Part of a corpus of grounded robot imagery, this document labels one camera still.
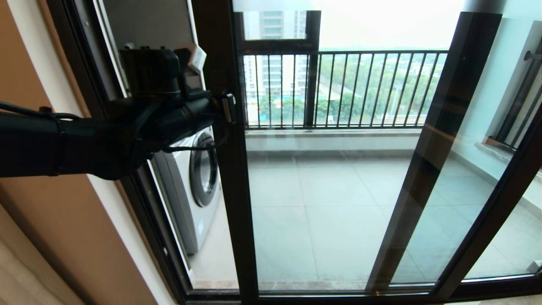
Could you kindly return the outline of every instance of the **balcony wall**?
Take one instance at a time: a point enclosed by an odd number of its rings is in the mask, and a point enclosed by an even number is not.
[[[251,130],[247,151],[395,151],[412,152],[419,129],[403,130]]]

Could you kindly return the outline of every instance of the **balcony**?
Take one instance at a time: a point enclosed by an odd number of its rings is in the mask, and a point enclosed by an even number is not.
[[[402,229],[390,220],[403,215],[399,198],[420,153],[420,134],[434,127],[425,121],[448,51],[316,51],[311,20],[302,41],[239,43],[258,286],[359,291],[366,289],[386,230]],[[460,120],[451,120],[461,127],[446,134],[453,145],[435,168],[427,202],[410,207],[423,211],[406,251],[395,258],[392,284],[438,280],[540,111],[540,64],[523,57],[539,43],[527,34],[542,32],[525,27],[521,36],[518,26],[505,21],[499,28],[468,107],[446,109],[458,114]],[[229,238],[224,208],[216,217],[202,253],[191,261],[204,274],[193,282],[198,288],[236,287],[235,270],[211,254],[231,253],[222,242]],[[539,173],[466,279],[537,272],[541,226]]]

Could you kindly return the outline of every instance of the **washing machine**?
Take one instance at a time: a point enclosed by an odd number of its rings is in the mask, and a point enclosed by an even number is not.
[[[214,144],[211,128],[206,128],[172,146]],[[152,164],[184,251],[194,254],[205,241],[222,195],[216,152],[214,149],[160,152]]]

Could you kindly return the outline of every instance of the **gray floor tile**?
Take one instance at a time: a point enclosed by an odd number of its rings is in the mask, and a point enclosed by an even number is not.
[[[444,166],[441,170],[441,175],[448,177],[466,177],[466,176],[476,176],[474,172],[467,169],[459,161],[452,158],[447,158]]]
[[[234,253],[231,248],[231,237],[228,229],[228,218],[224,199],[218,204],[209,232],[200,251],[188,257],[195,280],[217,281],[215,288],[224,286],[228,281],[237,281]]]
[[[377,204],[395,205],[407,174],[407,159],[363,160],[353,166]]]
[[[517,273],[518,271],[514,265],[495,246],[490,244],[476,261],[466,278],[506,276]]]
[[[248,168],[289,168],[296,167],[296,161],[293,156],[249,156],[247,158]]]
[[[376,206],[306,207],[321,281],[367,280],[385,232]]]
[[[424,225],[428,218],[436,223],[444,235],[456,246],[461,244],[471,227],[471,223],[453,206],[426,206],[418,225]]]
[[[470,223],[473,224],[480,211],[483,209],[483,205],[454,205],[454,208]]]
[[[351,167],[299,168],[306,206],[375,205]]]
[[[303,196],[297,167],[249,168],[252,206],[302,206]]]
[[[316,281],[303,207],[253,207],[258,281]]]
[[[414,260],[410,257],[408,251],[405,251],[401,262],[397,267],[397,271],[393,275],[391,280],[392,284],[399,283],[423,283],[425,277],[422,275],[418,266],[414,263]]]
[[[378,208],[382,212],[382,215],[386,219],[386,225],[390,222],[391,215],[393,213],[393,209],[395,209],[395,206],[388,206],[388,205],[379,205]]]
[[[326,154],[322,156],[296,156],[295,161],[298,167],[349,167],[351,161],[343,156],[341,152]]]
[[[535,216],[516,206],[491,243],[518,272],[526,272],[534,260],[542,259],[541,229]]]
[[[483,205],[493,187],[479,177],[439,176],[434,191],[449,205]]]
[[[438,220],[424,211],[406,250],[425,279],[435,281],[457,246],[458,244],[450,240],[445,229],[439,225]]]

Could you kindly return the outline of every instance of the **black metal frame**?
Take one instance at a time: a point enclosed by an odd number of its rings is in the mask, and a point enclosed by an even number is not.
[[[388,289],[459,131],[500,20],[501,15],[462,12],[457,21],[435,97],[369,277],[369,291]]]
[[[82,30],[83,22],[88,21],[90,28],[97,26],[94,19],[82,20],[79,12],[79,10],[87,10],[87,12],[91,13],[93,11],[92,7],[89,4],[75,0],[48,0],[48,5],[61,38],[63,49],[66,52],[68,61],[92,115],[94,117],[105,117],[104,104],[111,99],[105,87],[112,84],[116,84],[113,87],[119,86],[119,84],[102,76],[103,73],[111,72],[111,67],[108,67],[111,63],[105,55],[105,48],[101,42],[90,42],[89,37],[91,36],[88,36],[88,33]],[[234,41],[236,40],[233,26],[236,26],[236,24],[232,14],[224,13],[226,11],[233,11],[230,0],[216,1],[212,10],[209,10],[208,5],[203,2],[193,2],[193,10],[199,43],[208,53],[208,62],[204,67],[204,74],[209,88],[218,92],[227,90],[237,96],[243,96],[240,86],[242,80],[238,73],[239,67],[241,67],[242,54],[237,53],[234,46]],[[500,16],[485,15],[483,17],[481,15],[484,14],[474,13],[462,13],[463,19],[467,18],[464,16],[465,14],[469,15],[467,17],[471,19],[473,29],[478,30],[487,29],[487,23],[498,26],[499,22],[497,20],[500,20]],[[484,39],[492,41],[494,37],[494,33],[489,36],[484,36],[480,32],[479,34],[481,34],[478,37],[479,41],[483,41]],[[100,40],[99,35],[95,36],[95,38],[98,41]],[[432,103],[432,109],[430,110],[431,116],[427,120],[428,125],[441,126],[441,130],[445,134],[451,134],[459,126],[458,124],[444,124],[441,116],[444,118],[448,116],[451,120],[458,119],[451,117],[449,113],[446,114],[449,109],[445,106],[451,104],[468,105],[468,94],[463,99],[457,99],[457,97],[448,97],[446,99],[445,94],[451,86],[461,86],[467,92],[474,91],[479,74],[483,69],[483,65],[480,65],[479,62],[476,63],[476,61],[487,56],[488,49],[491,47],[491,44],[488,45],[487,43],[488,41],[486,40],[485,43],[482,43],[482,49],[476,49],[476,46],[478,46],[477,43],[474,46],[465,45],[454,39],[454,51],[450,51],[450,53],[455,55],[447,60],[446,66],[449,67],[446,73],[447,76],[444,77],[443,73],[437,89],[437,94],[440,96],[435,98],[435,100],[440,100],[442,103]],[[91,44],[100,47],[91,48],[89,47]],[[454,66],[454,63],[457,63],[458,60],[457,56],[460,54],[459,49],[462,48],[463,51],[472,54],[476,59],[470,58],[470,56],[467,57],[467,62],[475,66],[474,73],[461,80],[457,79],[458,75],[473,72],[473,69],[465,64]],[[97,64],[100,58],[99,56],[96,58],[96,56],[100,54],[103,56],[101,58],[103,61],[101,64]],[[318,58],[316,56],[314,58],[316,60],[313,61],[313,58],[311,58],[310,65],[313,64],[315,66],[318,63]],[[309,75],[309,78],[311,77],[314,78],[314,81],[316,80],[316,75]],[[246,115],[243,114],[244,99],[238,99],[237,103],[239,105],[236,109],[237,115],[238,117],[243,117]],[[169,227],[157,187],[152,179],[151,169],[147,165],[144,165],[137,173],[122,179],[121,182],[145,236],[149,241],[152,253],[158,262],[166,283],[176,301],[181,304],[201,304],[207,302],[238,303],[239,301],[245,304],[274,304],[279,302],[283,304],[359,304],[372,302],[380,304],[424,304],[542,293],[540,273],[520,278],[463,281],[463,283],[458,285],[458,281],[462,280],[461,277],[470,270],[470,267],[472,267],[478,258],[477,255],[481,254],[483,248],[479,245],[488,243],[492,239],[492,236],[496,234],[502,222],[510,214],[510,207],[514,205],[514,199],[517,198],[520,192],[522,194],[521,190],[524,190],[534,177],[533,168],[538,167],[530,166],[532,164],[530,162],[540,162],[540,160],[536,161],[536,156],[540,155],[540,138],[542,136],[540,117],[538,116],[536,120],[533,120],[533,122],[535,121],[537,123],[531,124],[529,128],[530,136],[524,138],[517,152],[518,155],[512,160],[513,163],[511,162],[511,165],[513,164],[515,167],[512,168],[509,166],[503,174],[499,182],[500,188],[495,189],[487,207],[483,210],[483,215],[481,213],[473,228],[469,231],[460,249],[456,252],[456,255],[446,268],[441,279],[437,282],[433,293],[425,293],[423,290],[416,290],[412,287],[389,287],[387,292],[389,295],[382,291],[365,294],[359,291],[320,291],[315,294],[308,294],[307,291],[274,291],[272,295],[260,294],[257,287],[256,256],[250,210],[247,155],[243,124],[234,125],[228,131],[230,133],[228,142],[217,150],[221,175],[227,177],[227,179],[222,180],[223,193],[227,203],[226,209],[240,292],[235,290],[193,290],[182,264],[179,249],[176,247],[173,238],[174,233]],[[223,132],[225,131],[215,129],[217,137],[221,137],[221,133]],[[435,137],[424,136],[423,139],[423,141],[422,139],[420,140],[422,143],[418,145],[435,146],[442,143],[442,141],[439,141]],[[438,176],[438,169],[435,168],[435,164],[441,164],[443,161],[438,158],[438,160],[431,159],[431,162],[434,164],[430,164],[428,159],[420,155],[419,162],[414,162],[415,164],[411,167],[414,168],[416,164],[419,165],[418,167],[423,169],[423,173],[429,174],[431,179],[435,180],[436,176]],[[414,172],[414,170],[409,169],[407,176],[410,175],[413,180],[419,183],[427,183],[426,180]],[[523,178],[519,182],[517,179],[514,180],[520,174],[523,175]],[[514,181],[515,183],[513,188],[506,187],[510,181]],[[402,195],[405,193],[405,189],[412,189],[412,186],[415,185],[414,183],[408,183],[409,185],[403,187]],[[416,196],[418,198],[424,197],[423,194],[417,194]],[[394,212],[390,223],[398,223],[402,217],[408,216],[410,212],[402,215]]]

